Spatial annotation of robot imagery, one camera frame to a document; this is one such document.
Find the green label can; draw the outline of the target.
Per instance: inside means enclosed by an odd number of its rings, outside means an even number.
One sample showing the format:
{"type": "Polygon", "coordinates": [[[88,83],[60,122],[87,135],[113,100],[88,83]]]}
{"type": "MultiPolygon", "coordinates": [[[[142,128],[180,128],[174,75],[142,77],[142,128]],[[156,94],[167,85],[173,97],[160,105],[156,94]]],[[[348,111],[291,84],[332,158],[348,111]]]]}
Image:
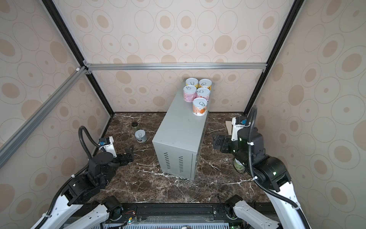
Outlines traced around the green label can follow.
{"type": "Polygon", "coordinates": [[[236,158],[233,160],[233,165],[235,170],[240,173],[240,174],[244,174],[246,173],[246,167],[236,158]]]}

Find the red label can front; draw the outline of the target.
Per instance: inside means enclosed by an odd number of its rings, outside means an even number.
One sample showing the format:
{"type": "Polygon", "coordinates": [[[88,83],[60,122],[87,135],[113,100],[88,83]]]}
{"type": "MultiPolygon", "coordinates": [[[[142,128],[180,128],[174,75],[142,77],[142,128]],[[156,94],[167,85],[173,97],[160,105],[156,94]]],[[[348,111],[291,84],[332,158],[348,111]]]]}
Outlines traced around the red label can front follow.
{"type": "Polygon", "coordinates": [[[196,116],[203,116],[207,113],[208,101],[204,98],[195,98],[192,102],[193,114],[196,116]]]}

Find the pink label can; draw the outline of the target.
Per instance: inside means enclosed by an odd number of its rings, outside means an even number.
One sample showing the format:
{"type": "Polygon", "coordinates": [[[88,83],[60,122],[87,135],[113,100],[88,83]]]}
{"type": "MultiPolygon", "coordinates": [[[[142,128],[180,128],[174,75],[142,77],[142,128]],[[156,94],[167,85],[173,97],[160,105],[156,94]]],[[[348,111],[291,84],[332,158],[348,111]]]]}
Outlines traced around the pink label can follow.
{"type": "Polygon", "coordinates": [[[187,85],[183,88],[183,97],[186,102],[191,103],[196,98],[197,88],[193,85],[187,85]]]}
{"type": "Polygon", "coordinates": [[[204,98],[206,101],[209,101],[210,93],[211,93],[210,89],[200,87],[196,90],[196,98],[204,98]]]}

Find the orange label can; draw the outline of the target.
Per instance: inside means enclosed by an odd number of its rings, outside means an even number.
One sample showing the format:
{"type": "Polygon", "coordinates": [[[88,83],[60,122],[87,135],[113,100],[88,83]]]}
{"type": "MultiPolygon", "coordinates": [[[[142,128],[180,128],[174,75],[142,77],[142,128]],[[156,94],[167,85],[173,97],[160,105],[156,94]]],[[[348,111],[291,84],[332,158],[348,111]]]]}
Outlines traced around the orange label can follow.
{"type": "Polygon", "coordinates": [[[213,84],[212,81],[209,80],[209,79],[201,79],[199,81],[199,87],[200,88],[207,88],[207,89],[211,90],[212,84],[213,84]]]}

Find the yellow label can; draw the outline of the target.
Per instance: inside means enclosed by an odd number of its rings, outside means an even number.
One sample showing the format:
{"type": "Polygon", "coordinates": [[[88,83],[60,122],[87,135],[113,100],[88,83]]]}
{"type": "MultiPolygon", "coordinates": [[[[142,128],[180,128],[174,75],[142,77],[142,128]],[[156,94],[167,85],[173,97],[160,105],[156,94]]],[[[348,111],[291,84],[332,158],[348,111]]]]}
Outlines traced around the yellow label can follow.
{"type": "Polygon", "coordinates": [[[199,87],[199,81],[196,78],[188,78],[185,81],[186,86],[194,86],[196,88],[199,87]]]}

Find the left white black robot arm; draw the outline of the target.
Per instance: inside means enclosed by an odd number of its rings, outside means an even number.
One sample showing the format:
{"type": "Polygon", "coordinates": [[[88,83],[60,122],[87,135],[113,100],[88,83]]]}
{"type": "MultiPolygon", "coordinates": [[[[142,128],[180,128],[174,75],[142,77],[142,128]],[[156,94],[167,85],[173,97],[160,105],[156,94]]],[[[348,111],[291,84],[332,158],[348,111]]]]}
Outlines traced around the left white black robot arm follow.
{"type": "Polygon", "coordinates": [[[126,148],[123,154],[117,154],[112,137],[103,137],[95,142],[84,126],[79,127],[78,137],[88,156],[88,163],[60,187],[49,209],[33,225],[35,229],[63,226],[70,216],[110,184],[118,168],[134,161],[134,146],[126,148]]]}

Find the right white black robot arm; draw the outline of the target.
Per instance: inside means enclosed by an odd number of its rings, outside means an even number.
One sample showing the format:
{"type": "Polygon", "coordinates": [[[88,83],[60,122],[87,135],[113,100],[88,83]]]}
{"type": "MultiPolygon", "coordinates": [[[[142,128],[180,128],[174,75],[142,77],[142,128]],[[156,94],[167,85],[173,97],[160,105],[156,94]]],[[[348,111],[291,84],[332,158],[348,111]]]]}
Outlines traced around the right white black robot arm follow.
{"type": "Polygon", "coordinates": [[[213,148],[233,155],[236,171],[249,174],[251,181],[266,193],[279,221],[265,216],[238,195],[223,205],[226,215],[256,229],[309,229],[287,167],[277,157],[266,154],[264,138],[255,127],[256,116],[254,106],[248,116],[234,117],[232,134],[214,136],[213,148]]]}

